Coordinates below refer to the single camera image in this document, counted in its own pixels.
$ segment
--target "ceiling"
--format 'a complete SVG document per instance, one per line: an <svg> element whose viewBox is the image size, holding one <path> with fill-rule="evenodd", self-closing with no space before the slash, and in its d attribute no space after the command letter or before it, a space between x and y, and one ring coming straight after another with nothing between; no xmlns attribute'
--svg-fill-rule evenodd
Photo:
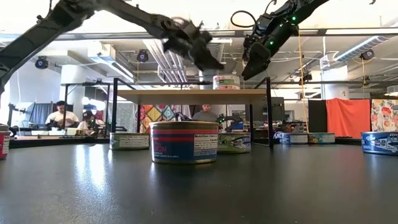
<svg viewBox="0 0 398 224"><path fill-rule="evenodd" d="M238 0L220 0L220 1L134 1L130 4L139 4L141 9L151 13L164 14L166 16L182 16L192 19L195 23L199 23L202 19L207 28L212 29L218 23L222 29L237 29L229 24L229 17L234 11L247 10L257 17L263 13L266 2L248 0L245 4ZM276 6L271 5L270 11L280 7L284 1L278 1ZM33 26L36 22L35 17L38 14L46 15L48 11L48 0L14 0L8 1L2 6L3 17L7 20L0 21L0 34L20 34ZM347 27L382 27L391 24L396 18L396 9L398 1L394 0L377 0L375 5L370 6L365 0L331 0L319 7L311 17L302 22L301 28L347 28ZM252 20L249 16L238 14L234 21L239 24L251 24ZM140 32L143 28L123 21L120 18L101 11L91 19L85 21L83 26L75 33L85 32ZM333 58L336 52L344 52L369 37L301 37L302 53L304 54L303 64L314 60L311 71L313 76L317 76L320 71L318 58L325 50L328 52L329 59ZM236 72L240 74L243 70L241 56L243 52L243 39L231 39L232 43L223 44L221 61L224 62L225 70L220 73ZM92 68L91 78L103 77L119 77L120 74L114 69L104 64L92 65L93 61L87 56L90 41L73 41L73 42L53 42L44 51L42 55L52 56L48 59L59 65L65 64L90 64ZM138 76L138 80L142 82L160 82L157 76L158 64L153 56L149 55L149 61L139 63L136 60L137 53L140 49L146 49L147 46L142 40L102 40L102 44L111 44L118 52L118 58L123 58L127 63L124 66L133 74ZM376 58L363 67L359 59L349 60L348 70L350 80L361 80L363 75L369 75L371 80L395 79L394 74L398 74L398 53L395 51L398 44L398 38L378 45L373 50ZM62 50L69 51L67 56L60 55ZM267 69L267 73L262 73L249 82L258 82L266 75L270 76L274 81L289 81L292 78L296 81L299 79L299 73L294 73L300 67L299 57L299 38L291 37L274 56L274 61ZM198 70L195 69L189 61L183 61L183 65L187 71L189 80L198 80ZM359 89L361 85L352 85L353 91ZM374 91L383 91L386 85L372 85ZM277 88L298 88L296 85L279 85Z"/></svg>

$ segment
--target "colorful patterned fabric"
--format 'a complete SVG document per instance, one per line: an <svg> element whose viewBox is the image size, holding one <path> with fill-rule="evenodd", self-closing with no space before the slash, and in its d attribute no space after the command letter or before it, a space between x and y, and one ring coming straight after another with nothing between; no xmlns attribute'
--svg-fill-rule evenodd
<svg viewBox="0 0 398 224"><path fill-rule="evenodd" d="M398 100L372 100L372 131L397 131L398 111L392 108Z"/></svg>
<svg viewBox="0 0 398 224"><path fill-rule="evenodd" d="M156 121L170 121L174 118L174 106L169 105L142 105L141 106L141 133L149 133L149 123Z"/></svg>

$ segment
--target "table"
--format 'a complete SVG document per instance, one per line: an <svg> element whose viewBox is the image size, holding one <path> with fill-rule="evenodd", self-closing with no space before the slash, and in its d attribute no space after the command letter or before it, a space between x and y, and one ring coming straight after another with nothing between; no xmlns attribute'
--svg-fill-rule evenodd
<svg viewBox="0 0 398 224"><path fill-rule="evenodd" d="M12 149L0 223L395 223L398 158L359 146L253 146L154 164L107 144Z"/></svg>

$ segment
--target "can label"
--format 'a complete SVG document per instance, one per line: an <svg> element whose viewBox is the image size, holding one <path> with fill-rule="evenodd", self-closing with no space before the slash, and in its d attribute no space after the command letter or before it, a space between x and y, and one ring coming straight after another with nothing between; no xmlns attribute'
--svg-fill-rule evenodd
<svg viewBox="0 0 398 224"><path fill-rule="evenodd" d="M227 135L218 136L219 152L248 152L250 151L250 136L247 135Z"/></svg>
<svg viewBox="0 0 398 224"><path fill-rule="evenodd" d="M364 151L398 154L398 133L362 134L361 142Z"/></svg>
<svg viewBox="0 0 398 224"><path fill-rule="evenodd" d="M153 157L170 161L216 159L218 130L152 130Z"/></svg>
<svg viewBox="0 0 398 224"><path fill-rule="evenodd" d="M112 135L110 144L113 148L143 148L149 147L149 135Z"/></svg>
<svg viewBox="0 0 398 224"><path fill-rule="evenodd" d="M8 154L9 150L9 145L10 145L10 136L9 135L1 135L2 138L0 138L0 155L6 155Z"/></svg>
<svg viewBox="0 0 398 224"><path fill-rule="evenodd" d="M334 134L309 134L309 143L324 144L324 143L335 143Z"/></svg>
<svg viewBox="0 0 398 224"><path fill-rule="evenodd" d="M281 144L305 144L308 143L306 134L282 134L279 140Z"/></svg>

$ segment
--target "security camera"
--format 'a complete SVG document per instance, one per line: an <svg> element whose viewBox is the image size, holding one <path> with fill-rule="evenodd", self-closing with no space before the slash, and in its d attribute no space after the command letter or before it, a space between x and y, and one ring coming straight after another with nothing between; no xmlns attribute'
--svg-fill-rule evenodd
<svg viewBox="0 0 398 224"><path fill-rule="evenodd" d="M137 55L137 61L144 63L144 62L147 62L148 59L149 59L149 56L148 56L147 50L145 50L145 49L140 50Z"/></svg>
<svg viewBox="0 0 398 224"><path fill-rule="evenodd" d="M38 69L46 69L49 67L49 61L46 60L46 57L39 57L35 63L35 66Z"/></svg>

